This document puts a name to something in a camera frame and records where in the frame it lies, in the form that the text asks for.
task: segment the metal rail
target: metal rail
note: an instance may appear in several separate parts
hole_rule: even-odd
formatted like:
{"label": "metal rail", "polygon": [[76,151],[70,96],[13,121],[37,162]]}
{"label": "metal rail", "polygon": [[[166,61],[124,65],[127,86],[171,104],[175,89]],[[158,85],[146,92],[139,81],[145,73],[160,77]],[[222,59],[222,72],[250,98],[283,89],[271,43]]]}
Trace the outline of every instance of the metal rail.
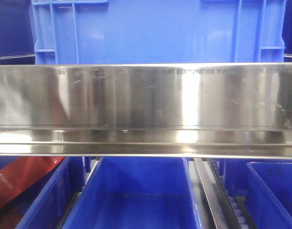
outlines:
{"label": "metal rail", "polygon": [[292,63],[0,66],[0,155],[292,158]]}

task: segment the blue plastic crate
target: blue plastic crate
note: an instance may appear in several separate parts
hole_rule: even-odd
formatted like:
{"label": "blue plastic crate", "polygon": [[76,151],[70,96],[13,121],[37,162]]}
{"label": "blue plastic crate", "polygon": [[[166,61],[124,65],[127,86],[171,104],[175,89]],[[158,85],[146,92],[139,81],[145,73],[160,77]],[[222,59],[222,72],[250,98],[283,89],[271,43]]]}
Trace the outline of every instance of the blue plastic crate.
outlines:
{"label": "blue plastic crate", "polygon": [[[16,157],[1,157],[0,169]],[[82,191],[81,157],[67,157],[54,170],[29,187],[9,205],[24,215],[16,229],[53,229],[75,192]]]}
{"label": "blue plastic crate", "polygon": [[258,229],[292,229],[292,163],[249,163],[246,207]]}
{"label": "blue plastic crate", "polygon": [[285,21],[282,36],[285,40],[285,53],[292,54],[292,0],[288,0],[286,4]]}
{"label": "blue plastic crate", "polygon": [[286,0],[32,0],[38,64],[282,62]]}
{"label": "blue plastic crate", "polygon": [[201,229],[186,159],[105,157],[63,229]]}
{"label": "blue plastic crate", "polygon": [[221,159],[219,166],[222,166],[224,169],[221,175],[224,176],[225,189],[228,190],[230,196],[247,195],[249,176],[248,162],[292,162],[292,160]]}
{"label": "blue plastic crate", "polygon": [[30,0],[0,0],[0,57],[33,53]]}

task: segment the metal bar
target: metal bar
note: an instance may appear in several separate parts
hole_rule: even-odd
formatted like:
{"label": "metal bar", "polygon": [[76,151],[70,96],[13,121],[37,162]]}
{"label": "metal bar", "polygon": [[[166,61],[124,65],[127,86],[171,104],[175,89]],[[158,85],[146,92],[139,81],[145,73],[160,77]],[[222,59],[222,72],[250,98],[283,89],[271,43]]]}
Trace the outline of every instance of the metal bar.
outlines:
{"label": "metal bar", "polygon": [[195,158],[194,161],[195,161],[195,169],[199,174],[199,177],[202,183],[202,188],[205,192],[205,195],[209,204],[209,209],[215,223],[215,227],[216,229],[228,229],[226,219],[222,213],[220,204],[217,200],[215,191],[210,182],[210,179],[204,167],[203,161],[201,158]]}
{"label": "metal bar", "polygon": [[284,54],[284,57],[289,57],[289,58],[292,58],[292,54]]}
{"label": "metal bar", "polygon": [[0,66],[0,155],[292,159],[292,63]]}
{"label": "metal bar", "polygon": [[228,196],[226,194],[226,190],[224,189],[224,187],[221,185],[220,183],[220,179],[217,175],[217,173],[215,172],[211,162],[208,160],[208,165],[209,168],[215,178],[216,181],[216,186],[218,188],[218,193],[216,193],[216,195],[220,196],[219,200],[220,200],[220,206],[222,206],[223,209],[223,213],[225,214],[225,217],[227,219],[228,222],[228,226],[231,229],[241,229],[241,226],[237,220],[237,217],[234,213],[234,210],[229,202]]}

